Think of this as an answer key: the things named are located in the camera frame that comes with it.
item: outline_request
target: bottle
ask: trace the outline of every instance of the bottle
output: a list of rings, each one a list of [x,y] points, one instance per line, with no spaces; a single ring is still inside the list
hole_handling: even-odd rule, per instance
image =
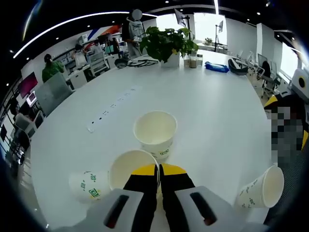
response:
[[[202,54],[197,55],[197,65],[199,67],[201,67],[203,65],[203,55]]]
[[[192,51],[190,54],[190,68],[196,69],[197,68],[197,52]]]
[[[187,54],[185,54],[184,58],[183,58],[183,65],[185,67],[189,67],[189,64],[190,64],[190,58]]]

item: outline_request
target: potted plant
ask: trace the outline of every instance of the potted plant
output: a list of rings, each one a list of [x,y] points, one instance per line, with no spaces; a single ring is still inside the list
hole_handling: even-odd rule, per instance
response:
[[[205,45],[212,45],[212,39],[211,38],[206,38],[204,44]]]
[[[149,27],[147,36],[140,43],[140,51],[145,48],[148,55],[161,62],[162,67],[179,67],[180,54],[184,57],[192,50],[198,50],[198,45],[188,39],[189,33],[187,28],[160,31],[157,27]]]

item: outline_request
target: white paper cup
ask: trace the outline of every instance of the white paper cup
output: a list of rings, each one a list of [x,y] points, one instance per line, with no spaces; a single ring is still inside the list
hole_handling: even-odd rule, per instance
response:
[[[159,160],[170,155],[170,146],[176,130],[177,121],[173,115],[163,111],[152,111],[135,122],[133,131],[142,149]]]
[[[111,190],[123,189],[132,172],[150,164],[155,164],[158,168],[157,186],[159,186],[159,165],[150,153],[142,150],[123,153],[114,161],[109,171],[108,179]]]
[[[72,173],[69,186],[74,197],[82,203],[99,200],[111,191],[106,172]]]
[[[279,201],[284,187],[284,176],[276,165],[241,188],[237,203],[243,208],[271,208]]]

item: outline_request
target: black ceiling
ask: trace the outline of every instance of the black ceiling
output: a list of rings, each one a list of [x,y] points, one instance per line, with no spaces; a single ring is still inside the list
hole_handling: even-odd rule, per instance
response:
[[[63,26],[60,26],[28,46],[16,59],[13,59],[13,55],[9,50],[17,52],[25,43],[31,40],[36,35],[40,34],[44,30],[78,16],[109,11],[130,11],[131,9],[139,8],[143,12],[149,12],[151,10],[164,8],[168,6],[188,5],[188,4],[203,4],[203,6],[197,7],[184,7],[184,14],[192,14],[193,12],[208,12],[215,13],[212,8],[205,8],[205,5],[213,6],[213,0],[169,0],[169,3],[165,3],[166,0],[145,1],[145,0],[88,0],[88,1],[75,1],[75,0],[27,0],[27,1],[11,1],[7,4],[9,6],[6,9],[14,9],[11,14],[2,14],[3,31],[5,34],[2,36],[4,39],[5,60],[7,62],[13,62],[17,70],[20,70],[26,64],[26,58],[34,58],[50,46],[64,40],[77,33],[87,31],[89,29],[100,28],[109,26],[112,21],[115,24],[121,24],[126,17],[125,14],[109,14],[83,18]],[[238,21],[247,22],[247,18],[250,19],[250,23],[264,23],[272,29],[288,29],[285,20],[276,10],[276,7],[270,5],[266,7],[267,0],[219,0],[219,6],[222,7],[220,14],[225,15],[227,18],[232,18]],[[35,7],[33,17],[29,23],[28,30],[24,41],[22,41],[23,29],[25,22]],[[163,15],[172,13],[173,10],[164,10],[154,13],[155,15]],[[150,19],[151,17],[144,17],[142,20]]]

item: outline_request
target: person in green shirt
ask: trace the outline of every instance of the person in green shirt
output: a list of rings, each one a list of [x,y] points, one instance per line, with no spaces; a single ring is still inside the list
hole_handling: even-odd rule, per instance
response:
[[[52,56],[46,54],[44,56],[45,68],[42,70],[43,83],[48,81],[57,72],[64,73],[64,65],[59,61],[52,61]]]

